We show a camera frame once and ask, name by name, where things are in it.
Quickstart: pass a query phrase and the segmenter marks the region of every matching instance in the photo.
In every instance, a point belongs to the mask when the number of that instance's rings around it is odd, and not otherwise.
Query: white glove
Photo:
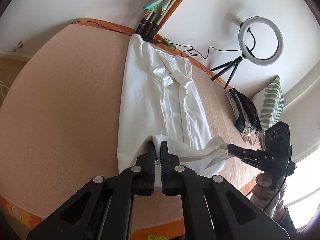
[[[271,174],[269,172],[260,173],[256,177],[256,183],[252,189],[251,202],[253,202],[258,208],[263,210],[270,199],[274,196],[274,194],[278,191],[281,186],[284,178],[280,178],[276,184],[276,190],[271,190],[270,186],[272,183]],[[283,195],[286,188],[286,183],[281,188],[280,192],[276,195],[270,205],[266,208],[265,213],[270,217],[274,218],[283,207]]]

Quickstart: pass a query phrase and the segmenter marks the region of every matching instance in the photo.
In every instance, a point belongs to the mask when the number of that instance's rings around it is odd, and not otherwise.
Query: ring light stand
[[[277,47],[276,52],[270,58],[266,58],[266,59],[256,58],[252,53],[254,46],[252,49],[249,49],[246,46],[246,44],[244,43],[244,36],[245,36],[246,32],[250,32],[250,26],[255,23],[264,23],[264,24],[270,26],[277,36],[278,47]],[[229,61],[225,64],[222,64],[218,67],[211,69],[211,71],[215,71],[220,68],[224,68],[218,74],[214,75],[211,78],[211,80],[215,80],[233,67],[232,73],[229,76],[229,79],[228,79],[224,89],[226,89],[228,87],[233,75],[235,74],[235,72],[238,68],[239,63],[243,59],[247,58],[248,60],[255,63],[256,65],[268,66],[268,65],[275,63],[279,59],[279,57],[281,56],[281,54],[283,52],[283,38],[282,38],[282,35],[281,35],[279,28],[273,22],[271,22],[270,20],[263,18],[263,17],[251,17],[251,18],[247,19],[244,23],[242,23],[240,25],[238,40],[239,40],[240,48],[242,50],[242,55],[233,61]]]

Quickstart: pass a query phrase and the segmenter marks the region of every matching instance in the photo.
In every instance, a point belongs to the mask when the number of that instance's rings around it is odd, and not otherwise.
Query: tripod leg
[[[226,66],[228,66],[231,62],[232,62],[232,61],[229,61],[229,62],[227,62],[227,63],[225,63],[225,64],[220,65],[219,67],[215,67],[215,68],[213,68],[213,69],[210,69],[210,71],[215,71],[215,70],[217,70],[217,69],[226,67]]]
[[[237,70],[238,65],[235,65],[233,71],[231,72],[230,77],[228,78],[228,81],[226,82],[226,85],[224,86],[224,90],[226,90],[227,86],[229,85],[231,78],[233,77],[233,75],[235,74],[236,70]]]
[[[221,75],[223,75],[225,72],[227,72],[230,68],[232,68],[233,66],[235,66],[236,62],[235,61],[231,61],[231,63],[225,67],[223,70],[221,70],[218,74],[216,74],[215,76],[213,76],[211,78],[211,80],[216,80],[218,77],[220,77]]]

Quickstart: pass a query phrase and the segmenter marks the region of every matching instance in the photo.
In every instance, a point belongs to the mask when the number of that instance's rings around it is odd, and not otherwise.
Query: baseboard
[[[2,54],[0,53],[0,58],[7,58],[7,59],[13,59],[21,62],[28,62],[30,58],[18,56],[18,55],[11,55],[11,54]]]

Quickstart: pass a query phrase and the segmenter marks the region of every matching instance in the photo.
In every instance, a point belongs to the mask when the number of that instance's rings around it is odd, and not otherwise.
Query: green fabric
[[[259,113],[260,124],[264,131],[279,122],[284,108],[284,96],[281,91],[279,76],[276,76],[273,82],[256,94],[253,102]]]

